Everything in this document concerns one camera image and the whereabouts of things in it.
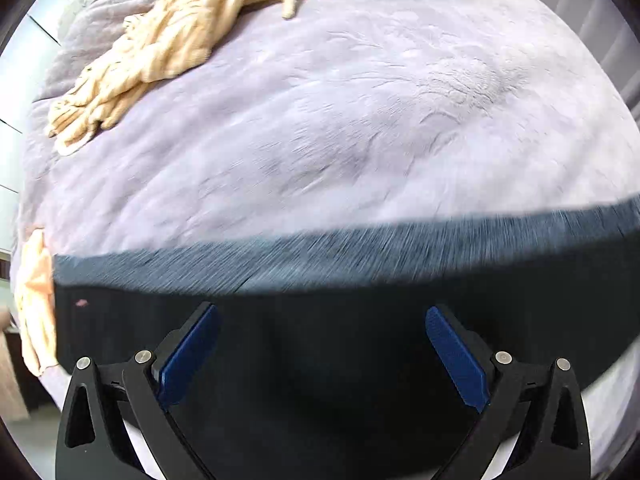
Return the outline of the lavender plush bed blanket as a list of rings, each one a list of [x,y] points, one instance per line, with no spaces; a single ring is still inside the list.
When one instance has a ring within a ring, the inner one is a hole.
[[[639,129],[539,0],[306,0],[61,156],[52,105],[156,0],[82,12],[28,112],[16,236],[53,261],[639,201]]]

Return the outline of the black pants patterned cuffs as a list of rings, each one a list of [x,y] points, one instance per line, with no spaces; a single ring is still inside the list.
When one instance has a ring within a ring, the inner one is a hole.
[[[169,413],[212,479],[435,477],[480,418],[428,339],[572,364],[591,477],[639,425],[639,202],[53,261],[58,358],[122,363],[203,302],[212,352]]]

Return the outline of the orange cloth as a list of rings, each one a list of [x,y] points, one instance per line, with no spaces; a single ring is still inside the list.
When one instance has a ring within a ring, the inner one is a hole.
[[[21,333],[22,357],[27,369],[41,376],[58,365],[52,255],[44,240],[43,229],[32,232],[22,245],[21,266],[14,285]]]

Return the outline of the cream striped garment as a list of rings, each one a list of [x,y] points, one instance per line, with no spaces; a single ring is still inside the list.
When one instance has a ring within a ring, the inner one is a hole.
[[[159,81],[203,64],[227,35],[243,6],[267,0],[156,0],[128,16],[111,49],[88,64],[73,88],[51,107],[48,135],[67,156],[116,122]],[[296,0],[282,0],[292,18]]]

